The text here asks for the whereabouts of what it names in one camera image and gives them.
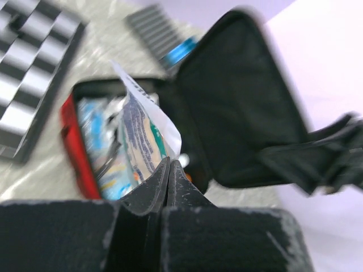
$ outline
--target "packet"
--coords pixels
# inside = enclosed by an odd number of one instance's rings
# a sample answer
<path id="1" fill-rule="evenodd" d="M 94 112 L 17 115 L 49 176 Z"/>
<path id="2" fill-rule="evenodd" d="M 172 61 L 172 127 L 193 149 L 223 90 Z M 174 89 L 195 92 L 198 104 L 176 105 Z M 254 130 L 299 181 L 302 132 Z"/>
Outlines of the packet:
<path id="1" fill-rule="evenodd" d="M 134 181 L 128 157 L 115 138 L 123 101 L 82 99 L 78 103 L 78 122 L 104 199 L 117 200 L 138 184 Z"/>
<path id="2" fill-rule="evenodd" d="M 182 138 L 151 97 L 118 63 L 112 64 L 127 90 L 119 123 L 119 141 L 129 158 L 134 179 L 142 183 L 163 158 L 179 157 Z"/>

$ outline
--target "black zippered case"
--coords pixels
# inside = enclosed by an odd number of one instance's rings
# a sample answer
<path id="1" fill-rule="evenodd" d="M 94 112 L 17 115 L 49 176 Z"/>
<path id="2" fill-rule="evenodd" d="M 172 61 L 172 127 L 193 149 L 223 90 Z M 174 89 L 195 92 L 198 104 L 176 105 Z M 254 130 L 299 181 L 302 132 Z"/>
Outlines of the black zippered case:
<path id="1" fill-rule="evenodd" d="M 146 92 L 158 94 L 160 107 L 179 129 L 182 153 L 191 158 L 185 172 L 202 192 L 211 179 L 229 188 L 296 183 L 309 194 L 317 186 L 330 192 L 345 184 L 360 186 L 362 122 L 346 114 L 308 133 L 262 31 L 245 11 L 227 12 L 175 78 L 135 79 Z M 77 115 L 77 101 L 110 95 L 125 95 L 117 78 L 74 86 L 61 112 L 65 143 L 70 129 L 79 130 L 69 121 Z M 85 152 L 84 145 L 79 150 Z M 74 164 L 82 179 L 79 162 Z"/>

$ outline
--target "black and white checkered object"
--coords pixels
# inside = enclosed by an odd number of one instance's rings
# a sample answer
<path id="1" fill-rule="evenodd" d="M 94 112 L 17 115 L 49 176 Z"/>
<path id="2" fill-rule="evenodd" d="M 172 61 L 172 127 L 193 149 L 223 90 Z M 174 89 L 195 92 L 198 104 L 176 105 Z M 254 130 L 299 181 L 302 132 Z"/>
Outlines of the black and white checkered object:
<path id="1" fill-rule="evenodd" d="M 159 5 L 151 5 L 126 17 L 132 30 L 140 37 L 153 57 L 169 75 L 175 75 L 180 63 L 171 65 L 166 55 L 183 40 Z"/>
<path id="2" fill-rule="evenodd" d="M 25 163 L 85 25 L 43 0 L 0 0 L 0 156 Z"/>

